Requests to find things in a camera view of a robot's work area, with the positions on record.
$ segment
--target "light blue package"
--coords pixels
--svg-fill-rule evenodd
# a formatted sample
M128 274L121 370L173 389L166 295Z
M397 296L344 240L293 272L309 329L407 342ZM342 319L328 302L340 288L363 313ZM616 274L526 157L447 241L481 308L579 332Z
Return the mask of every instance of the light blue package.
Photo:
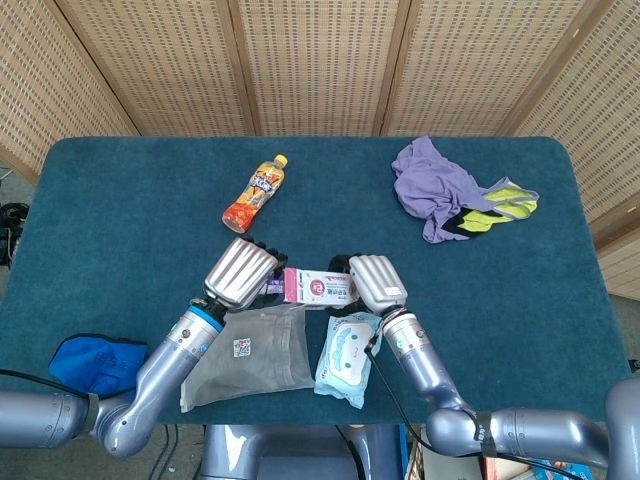
M380 317L364 312L329 318L327 340L316 370L314 393L346 398L351 406L362 408L371 370L364 348L379 323ZM380 341L371 353L376 355L379 350Z

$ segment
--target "robotic hand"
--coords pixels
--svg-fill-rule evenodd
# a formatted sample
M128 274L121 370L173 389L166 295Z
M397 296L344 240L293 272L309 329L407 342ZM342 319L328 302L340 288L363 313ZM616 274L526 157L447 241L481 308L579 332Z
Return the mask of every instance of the robotic hand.
M137 375L133 403L55 393L0 392L0 447L54 448L89 432L117 457L139 452L158 415L224 328L227 311L247 308L267 277L286 260L264 244L236 239L194 299Z
M421 398L437 410L426 432L448 456L546 458L607 468L607 480L640 480L640 379L614 385L605 401L605 431L564 410L509 408L476 412L460 396L416 316L404 308L407 291L386 257L349 259L365 305L382 317L382 333Z

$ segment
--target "floor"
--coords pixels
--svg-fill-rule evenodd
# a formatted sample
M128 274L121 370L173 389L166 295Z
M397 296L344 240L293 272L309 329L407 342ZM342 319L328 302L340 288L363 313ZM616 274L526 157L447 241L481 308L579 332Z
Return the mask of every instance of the floor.
M16 174L11 174L0 185L0 204L31 203L32 195L33 187ZM6 267L0 267L0 295L7 277ZM629 358L640 359L640 303L613 296L611 302ZM168 448L164 455L166 432L164 426L158 426L149 445L129 459L114 459L87 438L77 438L58 450L0 450L0 480L191 480L200 462L203 429L197 425L180 426L177 431L176 437L174 427L169 426ZM164 466L174 445L175 451ZM154 463L160 457L152 477ZM603 472L594 473L597 479L604 479Z

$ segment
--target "green felt tablecloth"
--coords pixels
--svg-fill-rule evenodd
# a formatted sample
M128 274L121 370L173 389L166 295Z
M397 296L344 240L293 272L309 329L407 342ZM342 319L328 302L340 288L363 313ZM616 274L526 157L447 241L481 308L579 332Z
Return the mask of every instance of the green felt tablecloth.
M464 242L421 236L393 191L390 164L410 138L77 138L49 152L2 305L0 366L46 375L58 343L79 332L154 348L234 238L220 221L255 168L276 153L287 177L250 233L324 269L338 253L386 255L462 395L474 407L575 409L603 417L628 375L569 157L549 138L435 138L488 187L508 176L540 194L530 219ZM315 372L327 325L307 314ZM382 368L412 421L429 408L388 347ZM0 378L1 387L37 389ZM399 422L372 374L359 411L301 390L181 415L175 423Z

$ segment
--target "orange juice bottle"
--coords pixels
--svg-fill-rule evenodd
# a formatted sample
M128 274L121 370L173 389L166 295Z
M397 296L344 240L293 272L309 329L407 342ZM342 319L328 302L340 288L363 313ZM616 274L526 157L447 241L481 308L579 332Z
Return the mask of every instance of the orange juice bottle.
M222 222L234 232L244 233L258 210L267 203L284 180L287 157L277 155L273 162L258 167L242 195L222 214Z

